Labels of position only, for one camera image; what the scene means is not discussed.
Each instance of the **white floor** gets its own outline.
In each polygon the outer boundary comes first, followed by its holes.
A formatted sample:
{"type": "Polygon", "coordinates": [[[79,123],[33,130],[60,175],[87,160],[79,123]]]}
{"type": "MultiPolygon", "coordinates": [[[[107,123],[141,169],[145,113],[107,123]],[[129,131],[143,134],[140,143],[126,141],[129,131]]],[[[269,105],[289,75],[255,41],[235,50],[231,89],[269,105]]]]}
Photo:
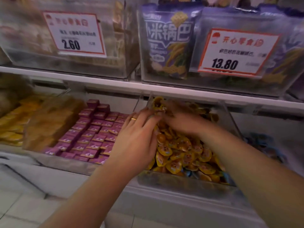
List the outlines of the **white floor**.
{"type": "MultiPolygon", "coordinates": [[[[0,228],[37,228],[65,199],[46,199],[0,190],[0,228]]],[[[174,228],[135,216],[109,212],[106,228],[174,228]]]]}

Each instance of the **red-bordered price tag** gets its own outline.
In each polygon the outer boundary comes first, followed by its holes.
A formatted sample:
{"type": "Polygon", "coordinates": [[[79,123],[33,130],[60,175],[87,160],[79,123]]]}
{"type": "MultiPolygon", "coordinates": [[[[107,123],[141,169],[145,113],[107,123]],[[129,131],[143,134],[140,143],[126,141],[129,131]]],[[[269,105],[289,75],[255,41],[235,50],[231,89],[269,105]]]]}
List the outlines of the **red-bordered price tag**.
{"type": "Polygon", "coordinates": [[[96,14],[44,11],[43,15],[59,54],[107,57],[96,14]]]}
{"type": "Polygon", "coordinates": [[[279,35],[212,29],[201,56],[199,72],[257,76],[279,35]]]}

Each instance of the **left hand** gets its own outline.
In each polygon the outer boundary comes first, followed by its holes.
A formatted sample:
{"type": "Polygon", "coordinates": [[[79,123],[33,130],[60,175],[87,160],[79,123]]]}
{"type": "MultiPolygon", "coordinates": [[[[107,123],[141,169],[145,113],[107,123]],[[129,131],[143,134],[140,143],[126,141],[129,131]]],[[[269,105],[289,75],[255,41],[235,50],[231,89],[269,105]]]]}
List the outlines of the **left hand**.
{"type": "Polygon", "coordinates": [[[162,118],[153,114],[153,110],[144,108],[137,114],[129,115],[104,165],[119,168],[130,179],[147,168],[157,147],[154,127],[162,118]]]}

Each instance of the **hand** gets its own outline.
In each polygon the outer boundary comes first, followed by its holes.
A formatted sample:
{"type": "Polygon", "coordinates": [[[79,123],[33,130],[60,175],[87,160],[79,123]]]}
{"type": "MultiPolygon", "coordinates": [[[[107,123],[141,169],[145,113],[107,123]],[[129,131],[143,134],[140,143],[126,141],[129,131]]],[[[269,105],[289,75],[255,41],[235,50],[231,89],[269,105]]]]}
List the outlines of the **hand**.
{"type": "Polygon", "coordinates": [[[174,130],[184,134],[199,136],[201,124],[208,122],[200,115],[192,113],[188,106],[176,101],[162,101],[162,104],[173,114],[173,116],[164,115],[165,122],[174,130]]]}
{"type": "Polygon", "coordinates": [[[161,119],[161,116],[152,116],[153,114],[153,110],[144,108],[138,114],[129,115],[105,165],[119,168],[130,179],[149,165],[157,146],[154,127],[161,119]]]}

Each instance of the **white shelf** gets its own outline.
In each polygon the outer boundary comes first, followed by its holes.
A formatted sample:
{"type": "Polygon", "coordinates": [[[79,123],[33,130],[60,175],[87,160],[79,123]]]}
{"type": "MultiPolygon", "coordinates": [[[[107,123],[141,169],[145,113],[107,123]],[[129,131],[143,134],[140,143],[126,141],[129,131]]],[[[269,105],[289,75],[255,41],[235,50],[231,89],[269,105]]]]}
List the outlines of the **white shelf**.
{"type": "Polygon", "coordinates": [[[102,79],[96,77],[89,77],[84,75],[76,75],[71,73],[61,73],[55,71],[46,71],[46,70],[37,70],[37,69],[27,69],[27,68],[15,68],[0,66],[0,72],[5,73],[14,73],[29,75],[42,78],[53,78],[60,80],[71,80],[87,84],[98,84],[104,85],[108,88],[119,89],[120,91],[134,93],[135,91],[140,91],[144,94],[150,94],[153,92],[157,95],[164,96],[173,96],[179,98],[187,98],[192,100],[223,100],[223,101],[233,101],[234,103],[239,104],[258,104],[264,106],[274,106],[280,108],[289,108],[289,109],[300,109],[304,110],[304,103],[301,102],[292,102],[282,99],[274,98],[262,98],[262,97],[253,97],[253,96],[242,96],[228,93],[218,93],[218,92],[209,92],[195,89],[188,89],[182,87],[172,87],[165,85],[153,85],[148,83],[143,83],[141,81],[130,80],[111,80],[111,79],[102,79]]]}

